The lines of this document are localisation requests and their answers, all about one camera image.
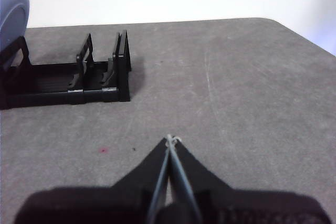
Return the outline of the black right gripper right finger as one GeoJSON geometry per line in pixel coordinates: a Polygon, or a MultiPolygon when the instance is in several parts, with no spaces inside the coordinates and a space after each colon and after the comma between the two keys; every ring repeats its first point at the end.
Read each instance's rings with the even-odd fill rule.
{"type": "Polygon", "coordinates": [[[286,191],[230,187],[181,143],[170,140],[172,183],[199,223],[330,223],[312,197],[286,191]]]}

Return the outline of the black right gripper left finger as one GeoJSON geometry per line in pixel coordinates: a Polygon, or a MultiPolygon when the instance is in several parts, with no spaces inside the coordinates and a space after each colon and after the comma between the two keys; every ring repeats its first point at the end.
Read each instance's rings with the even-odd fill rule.
{"type": "Polygon", "coordinates": [[[56,187],[30,195],[16,223],[145,223],[167,161],[163,138],[112,186],[56,187]]]}

